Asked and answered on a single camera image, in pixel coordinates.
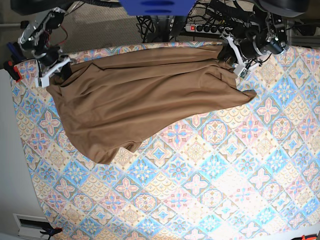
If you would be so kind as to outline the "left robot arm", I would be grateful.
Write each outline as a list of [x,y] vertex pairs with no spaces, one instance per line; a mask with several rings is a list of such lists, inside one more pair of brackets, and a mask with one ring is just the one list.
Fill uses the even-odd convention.
[[234,1],[222,14],[227,26],[220,37],[225,41],[218,59],[234,67],[233,72],[245,79],[261,67],[271,55],[279,55],[288,49],[283,17],[271,13],[262,6],[261,0],[253,1],[252,11],[245,11]]

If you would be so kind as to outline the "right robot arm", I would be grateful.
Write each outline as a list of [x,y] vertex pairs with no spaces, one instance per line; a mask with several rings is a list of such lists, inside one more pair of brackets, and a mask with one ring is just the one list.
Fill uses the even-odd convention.
[[38,77],[35,79],[37,88],[46,88],[50,85],[50,77],[54,74],[67,78],[71,74],[70,64],[73,62],[62,50],[61,43],[51,43],[53,30],[62,26],[67,11],[55,7],[36,14],[20,38],[20,48],[31,52],[36,61]]

